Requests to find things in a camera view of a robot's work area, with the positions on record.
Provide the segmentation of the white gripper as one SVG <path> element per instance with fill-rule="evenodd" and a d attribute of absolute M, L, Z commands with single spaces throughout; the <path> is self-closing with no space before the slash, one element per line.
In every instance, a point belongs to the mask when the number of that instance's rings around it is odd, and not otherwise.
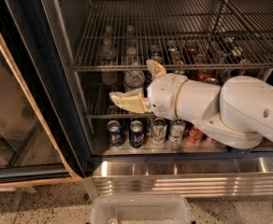
<path fill-rule="evenodd" d="M 165 68 L 154 60 L 147 60 L 146 65 L 154 81 L 147 88 L 147 98 L 143 89 L 129 92 L 112 91 L 111 101 L 117 107 L 138 114 L 152 111 L 159 118 L 175 120 L 176 100 L 181 86 L 188 80 L 186 76 L 166 73 Z"/>

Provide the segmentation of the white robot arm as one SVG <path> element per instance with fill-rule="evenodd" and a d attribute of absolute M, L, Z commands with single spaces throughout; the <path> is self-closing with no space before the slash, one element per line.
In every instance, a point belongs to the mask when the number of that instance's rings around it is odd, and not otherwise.
<path fill-rule="evenodd" d="M 255 77 L 237 76 L 222 86 L 166 72 L 147 60 L 152 82 L 146 91 L 112 91 L 112 102 L 129 112 L 191 122 L 212 139 L 238 149 L 273 142 L 273 86 Z"/>

